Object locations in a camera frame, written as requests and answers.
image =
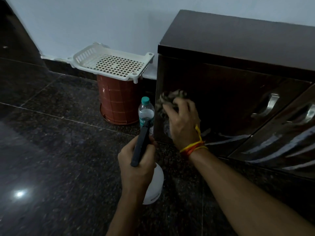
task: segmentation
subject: hand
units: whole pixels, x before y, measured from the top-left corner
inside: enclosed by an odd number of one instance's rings
[[[142,203],[149,184],[152,181],[154,168],[156,167],[154,154],[157,146],[154,138],[150,136],[151,144],[148,144],[145,153],[137,167],[130,165],[138,136],[132,139],[118,154],[118,162],[121,171],[123,194],[136,196]]]
[[[178,105],[178,113],[167,104],[163,104],[163,108],[169,118],[169,130],[173,142],[177,149],[182,150],[189,144],[200,140],[195,130],[196,124],[200,127],[200,119],[193,101],[175,98],[173,103]]]

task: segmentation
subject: bottle label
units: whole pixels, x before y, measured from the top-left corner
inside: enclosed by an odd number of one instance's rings
[[[146,121],[145,119],[139,118],[140,128],[144,125],[145,121]],[[154,122],[154,117],[149,120],[149,127],[153,126],[153,122]]]

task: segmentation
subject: white wall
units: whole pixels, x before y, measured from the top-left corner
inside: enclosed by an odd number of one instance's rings
[[[180,9],[315,26],[315,0],[6,0],[42,56],[66,59],[97,41],[144,55]],[[147,76],[156,76],[157,58]]]

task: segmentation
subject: white plastic basket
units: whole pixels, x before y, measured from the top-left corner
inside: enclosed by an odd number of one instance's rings
[[[136,55],[127,52],[112,50],[101,43],[94,43],[68,58],[73,68],[104,75],[110,78],[134,83],[152,63],[154,54]]]

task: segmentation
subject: teal bottle cap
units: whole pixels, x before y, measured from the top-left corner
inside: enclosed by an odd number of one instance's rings
[[[142,97],[141,103],[146,106],[150,103],[150,99],[148,97]]]

